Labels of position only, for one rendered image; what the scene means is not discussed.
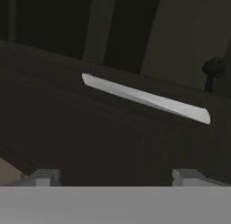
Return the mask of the dark wood drawer front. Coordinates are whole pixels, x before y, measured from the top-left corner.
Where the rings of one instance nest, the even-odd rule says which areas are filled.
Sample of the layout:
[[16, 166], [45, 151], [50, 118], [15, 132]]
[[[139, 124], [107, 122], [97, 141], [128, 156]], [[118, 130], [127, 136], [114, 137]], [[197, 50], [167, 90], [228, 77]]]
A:
[[[111, 95], [82, 74], [206, 108], [209, 125]], [[0, 157], [65, 186], [167, 186], [174, 169], [231, 184], [231, 99], [0, 40]]]

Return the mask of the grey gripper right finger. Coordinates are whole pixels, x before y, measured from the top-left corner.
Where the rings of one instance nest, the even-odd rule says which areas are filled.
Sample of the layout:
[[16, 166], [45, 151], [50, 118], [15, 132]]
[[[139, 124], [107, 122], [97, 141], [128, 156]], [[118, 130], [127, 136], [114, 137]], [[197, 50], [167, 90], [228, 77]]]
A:
[[180, 187], [229, 187], [229, 184], [209, 179], [196, 169], [174, 169], [172, 171], [173, 186]]

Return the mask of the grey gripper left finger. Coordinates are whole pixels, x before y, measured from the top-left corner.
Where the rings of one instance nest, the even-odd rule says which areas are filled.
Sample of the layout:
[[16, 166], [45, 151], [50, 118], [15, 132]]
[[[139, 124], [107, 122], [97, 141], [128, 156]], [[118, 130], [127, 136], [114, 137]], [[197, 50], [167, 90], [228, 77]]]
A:
[[39, 169], [18, 182], [19, 186], [61, 186], [59, 169]]

